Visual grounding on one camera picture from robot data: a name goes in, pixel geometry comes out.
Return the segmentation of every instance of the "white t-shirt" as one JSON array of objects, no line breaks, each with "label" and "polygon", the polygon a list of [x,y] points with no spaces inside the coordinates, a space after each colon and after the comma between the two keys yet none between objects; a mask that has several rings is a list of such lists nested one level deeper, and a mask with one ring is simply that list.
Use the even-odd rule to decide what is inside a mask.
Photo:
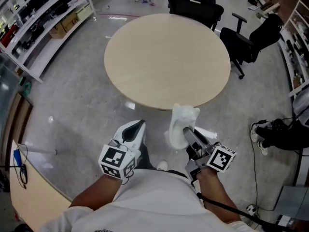
[{"label": "white t-shirt", "polygon": [[253,232],[243,222],[221,222],[203,207],[186,178],[134,170],[114,201],[93,211],[71,207],[41,232]]}]

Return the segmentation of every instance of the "hand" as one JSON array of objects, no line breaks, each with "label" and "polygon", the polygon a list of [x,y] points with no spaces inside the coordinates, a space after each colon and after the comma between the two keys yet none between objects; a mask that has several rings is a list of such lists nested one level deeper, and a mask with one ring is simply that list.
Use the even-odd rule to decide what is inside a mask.
[{"label": "hand", "polygon": [[201,188],[212,186],[219,181],[217,171],[211,167],[201,169],[201,172],[197,174],[197,179]]}]

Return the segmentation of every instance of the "cardboard box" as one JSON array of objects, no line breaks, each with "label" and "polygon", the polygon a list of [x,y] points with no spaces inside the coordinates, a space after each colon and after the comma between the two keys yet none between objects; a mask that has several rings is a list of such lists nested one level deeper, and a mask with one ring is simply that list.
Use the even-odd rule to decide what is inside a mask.
[{"label": "cardboard box", "polygon": [[63,26],[64,30],[68,32],[78,21],[79,19],[76,12],[72,12],[61,21],[61,25]]},{"label": "cardboard box", "polygon": [[59,22],[49,31],[49,34],[53,39],[62,39],[66,35],[66,32],[61,25],[61,22]]},{"label": "cardboard box", "polygon": [[77,17],[80,21],[85,20],[91,14],[91,6],[87,4],[86,6],[76,10]]}]

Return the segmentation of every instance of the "black cable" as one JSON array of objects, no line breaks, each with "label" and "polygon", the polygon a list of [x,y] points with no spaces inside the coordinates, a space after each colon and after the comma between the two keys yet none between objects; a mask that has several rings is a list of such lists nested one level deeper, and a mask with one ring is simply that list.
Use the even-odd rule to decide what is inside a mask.
[{"label": "black cable", "polygon": [[267,210],[267,209],[264,209],[264,208],[262,208],[262,207],[260,207],[260,206],[256,206],[258,209],[261,209],[261,210],[263,210],[263,211],[274,211],[275,209],[272,209],[272,210]]},{"label": "black cable", "polygon": [[26,154],[26,158],[25,158],[25,161],[24,163],[22,164],[22,166],[15,166],[15,162],[14,162],[14,159],[16,159],[15,157],[13,157],[13,166],[9,166],[9,167],[14,167],[14,170],[15,170],[15,173],[16,173],[16,176],[17,176],[17,180],[18,180],[18,183],[20,184],[20,186],[24,189],[27,189],[26,188],[26,184],[28,183],[28,175],[27,175],[27,168],[26,168],[26,161],[28,159],[28,147],[27,145],[25,144],[20,144],[17,146],[16,150],[19,149],[19,147],[21,145],[24,145],[26,147],[26,150],[27,150],[27,154]]},{"label": "black cable", "polygon": [[258,191],[257,191],[256,170],[255,170],[255,151],[254,151],[254,147],[253,147],[253,143],[252,143],[251,139],[250,139],[250,142],[251,142],[251,147],[252,147],[252,151],[253,151],[253,160],[254,160],[254,180],[255,180],[255,189],[256,189],[255,206],[257,207],[257,211],[256,211],[256,212],[258,213],[258,212],[259,212],[259,209],[265,210],[265,211],[274,211],[274,209],[273,209],[273,210],[267,210],[267,209],[264,209],[264,208],[259,207],[259,206],[257,205]]},{"label": "black cable", "polygon": [[299,154],[296,150],[293,150],[296,154],[298,154],[298,155],[300,155],[300,156],[302,156],[302,157],[309,157],[309,155],[301,155],[301,154]]},{"label": "black cable", "polygon": [[129,179],[134,175],[134,171],[132,170],[132,174],[127,177],[127,181],[124,184],[121,184],[121,186],[124,186],[126,183],[129,182]]},{"label": "black cable", "polygon": [[0,166],[0,168],[20,168],[18,166]]},{"label": "black cable", "polygon": [[289,128],[293,125],[293,123],[295,123],[295,121],[296,121],[308,108],[309,108],[309,105],[308,105],[303,111],[301,111],[301,112],[291,121],[291,123],[288,125],[288,128],[287,128],[287,129],[289,129]]},{"label": "black cable", "polygon": [[258,217],[251,216],[251,215],[249,215],[249,214],[247,214],[243,211],[240,211],[238,209],[235,209],[235,208],[230,207],[228,205],[225,205],[223,203],[219,203],[219,202],[216,202],[214,200],[208,199],[208,198],[204,197],[199,192],[197,193],[197,196],[198,196],[199,199],[202,199],[203,201],[205,201],[207,203],[213,204],[215,206],[218,206],[218,207],[223,208],[225,210],[228,210],[230,212],[234,212],[236,214],[242,215],[242,216],[249,218],[253,222],[256,222],[257,224],[262,225],[264,227],[267,227],[267,228],[270,228],[270,229],[276,229],[276,230],[281,229],[282,231],[286,231],[286,232],[293,232],[294,231],[294,230],[291,230],[290,228],[287,228],[287,227],[284,227],[284,226],[280,226],[280,225],[277,225],[277,224],[273,224],[273,223],[263,221],[263,220],[259,219]]},{"label": "black cable", "polygon": [[253,148],[252,140],[250,139],[251,146],[252,146],[252,151],[253,151],[253,161],[254,161],[254,179],[255,179],[255,189],[256,189],[256,199],[255,199],[255,206],[257,206],[257,197],[258,197],[258,192],[257,192],[257,181],[256,181],[256,170],[255,170],[255,151]]}]

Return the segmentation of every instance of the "white shelf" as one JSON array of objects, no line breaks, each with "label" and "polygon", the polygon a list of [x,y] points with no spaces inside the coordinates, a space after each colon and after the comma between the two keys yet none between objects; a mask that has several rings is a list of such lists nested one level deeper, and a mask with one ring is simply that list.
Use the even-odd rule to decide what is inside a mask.
[{"label": "white shelf", "polygon": [[46,46],[43,48],[43,50],[40,52],[40,54],[37,56],[35,61],[33,62],[32,66],[30,67],[30,70],[37,76],[40,77],[42,72],[44,71],[45,67],[47,66],[50,59],[53,57],[53,55],[57,52],[57,50],[61,47],[61,45],[68,39],[68,37],[93,13],[93,11],[90,11],[90,13],[87,15],[87,17],[78,23],[74,25],[74,27],[71,28],[69,32],[63,37],[63,39],[51,39]]},{"label": "white shelf", "polygon": [[290,19],[291,24],[294,26],[294,28],[296,29],[297,33],[300,35],[300,37],[302,38],[304,44],[306,45],[307,50],[309,51],[309,45],[307,44],[307,42],[305,41],[304,37],[302,36],[302,34],[299,32],[298,27],[296,26],[296,24],[294,23],[294,21],[292,21]]},{"label": "white shelf", "polygon": [[19,40],[23,37],[23,35],[28,31],[28,29],[33,25],[33,23],[39,19],[51,6],[53,6],[59,0],[49,0],[46,4],[44,4],[34,15],[30,17],[30,19],[23,25],[22,28],[18,30],[16,35],[12,38],[9,45],[6,49],[9,52],[15,48]]},{"label": "white shelf", "polygon": [[73,3],[69,9],[63,13],[58,15],[55,19],[48,21],[48,24],[44,27],[44,32],[35,40],[35,43],[26,51],[25,54],[21,54],[18,58],[18,60],[21,63],[25,63],[31,52],[35,49],[35,47],[40,43],[40,41],[45,37],[46,34],[59,22],[62,18],[64,18],[67,14],[69,14],[72,10],[74,10],[76,7],[82,5],[85,3],[85,0],[80,0],[75,3]]},{"label": "white shelf", "polygon": [[17,14],[21,11],[21,9],[22,9],[23,7],[25,7],[25,5],[26,5],[28,2],[30,2],[30,1],[31,1],[31,0],[26,0],[26,1],[25,1],[25,4],[19,5],[19,8],[18,8],[17,10],[14,11],[14,13],[11,15],[11,17],[10,17],[9,19],[7,19],[6,23],[4,23],[4,24],[2,25],[1,28],[5,28],[6,25],[8,24],[8,21],[10,21],[12,18],[14,18],[14,16],[17,15]]},{"label": "white shelf", "polygon": [[[285,41],[290,40],[291,43],[294,43],[294,39],[292,38],[292,36],[286,30],[283,30],[281,32],[281,34],[282,34],[282,36],[283,36]],[[298,60],[301,72],[302,72],[302,74],[304,76],[304,81],[307,81],[307,80],[309,80],[309,75],[308,75],[307,68],[302,64],[302,60],[301,60],[300,55],[298,54],[298,52],[296,50],[294,50],[294,52],[296,54],[296,57],[297,57],[297,60]]]},{"label": "white shelf", "polygon": [[290,80],[291,80],[291,84],[292,84],[292,89],[294,89],[294,83],[293,83],[293,79],[294,79],[294,68],[290,62],[290,58],[289,58],[289,54],[287,53],[287,51],[285,50],[285,47],[284,47],[284,42],[282,39],[279,39],[279,45],[281,47],[281,50],[283,52],[283,56],[285,58],[285,62],[286,62],[286,65],[288,67],[288,71],[289,71],[289,76],[290,76]]},{"label": "white shelf", "polygon": [[295,10],[295,13],[305,22],[306,26],[309,28],[308,22],[304,19],[304,17],[297,11]]},{"label": "white shelf", "polygon": [[296,50],[295,50],[295,54],[296,54],[297,60],[298,60],[299,65],[300,65],[300,69],[301,69],[301,71],[303,73],[304,79],[305,79],[305,81],[307,81],[307,80],[309,80],[309,78],[308,78],[308,72],[306,70],[306,67],[303,66],[302,60],[300,58],[300,55],[298,54],[298,52],[296,52]]}]

